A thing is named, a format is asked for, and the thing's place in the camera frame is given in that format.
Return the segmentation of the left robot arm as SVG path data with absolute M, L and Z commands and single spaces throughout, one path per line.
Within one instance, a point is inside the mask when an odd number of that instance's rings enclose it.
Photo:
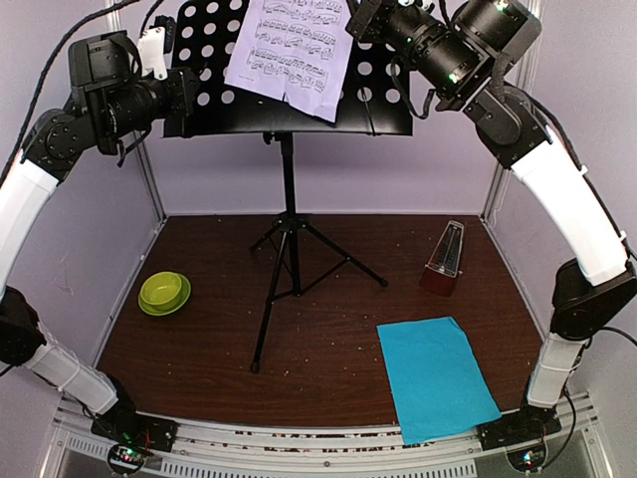
M 81 155 L 97 149 L 120 161 L 151 133 L 155 122 L 183 125 L 192 115 L 199 80 L 188 68 L 167 68 L 176 22 L 152 5 L 137 39 L 125 31 L 73 42 L 65 35 L 71 92 L 60 109 L 25 118 L 1 173 L 1 279 L 7 281 L 44 206 Z M 122 442 L 143 431 L 122 385 L 86 364 L 39 320 L 17 289 L 1 286 L 1 360 L 23 366 L 75 398 Z

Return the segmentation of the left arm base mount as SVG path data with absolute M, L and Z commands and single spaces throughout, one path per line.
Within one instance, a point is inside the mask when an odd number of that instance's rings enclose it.
M 178 430 L 174 420 L 139 413 L 97 415 L 84 406 L 83 414 L 92 422 L 92 434 L 112 441 L 106 465 L 121 477 L 129 477 L 157 462 L 158 452 L 170 452 Z

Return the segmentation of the lilac sheet music paper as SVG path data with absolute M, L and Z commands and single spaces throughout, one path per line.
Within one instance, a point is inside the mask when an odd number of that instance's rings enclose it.
M 345 1 L 250 1 L 225 84 L 336 121 L 352 37 Z

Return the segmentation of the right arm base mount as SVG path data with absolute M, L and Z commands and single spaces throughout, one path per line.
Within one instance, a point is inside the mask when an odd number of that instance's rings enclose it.
M 548 461 L 546 438 L 561 430 L 552 409 L 521 408 L 477 426 L 484 451 L 504 448 L 509 464 L 527 475 L 538 473 Z

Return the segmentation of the black perforated music stand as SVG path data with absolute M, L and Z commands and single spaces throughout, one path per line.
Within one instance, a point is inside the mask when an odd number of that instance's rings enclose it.
M 339 90 L 336 121 L 305 115 L 291 106 L 268 99 L 257 93 L 230 87 L 224 83 L 224 70 L 230 63 L 231 49 L 238 40 L 249 7 L 247 1 L 186 1 L 177 16 L 177 36 L 172 64 L 189 67 L 198 74 L 201 84 L 197 91 L 193 114 L 187 119 L 169 120 L 163 133 L 167 137 L 190 138 L 220 134 L 258 133 L 265 143 L 276 142 L 281 148 L 285 209 L 274 219 L 272 227 L 251 246 L 259 249 L 281 236 L 276 244 L 277 259 L 273 268 L 263 319 L 251 363 L 258 372 L 273 306 L 285 293 L 278 286 L 282 272 L 288 272 L 292 286 L 287 294 L 299 297 L 311 289 L 301 278 L 301 232 L 314 235 L 334 251 L 341 265 L 352 264 L 380 286 L 387 281 L 350 253 L 320 233 L 306 214 L 297 210 L 294 173 L 294 136 L 297 133 L 364 133 L 372 136 L 409 136 L 412 118 L 401 103 L 391 103 L 387 93 L 396 88 L 386 71 L 391 53 L 383 46 L 349 47 L 350 54 L 344 84 Z

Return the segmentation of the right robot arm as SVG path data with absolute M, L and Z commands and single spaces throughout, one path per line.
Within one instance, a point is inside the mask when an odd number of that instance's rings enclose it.
M 469 1 L 434 16 L 422 1 L 352 1 L 346 31 L 387 45 L 394 66 L 432 86 L 426 106 L 462 112 L 497 160 L 534 195 L 573 252 L 557 271 L 550 328 L 531 374 L 527 404 L 510 421 L 519 439 L 548 423 L 585 344 L 636 295 L 625 237 L 577 160 L 558 121 L 507 72 L 541 31 L 518 1 Z

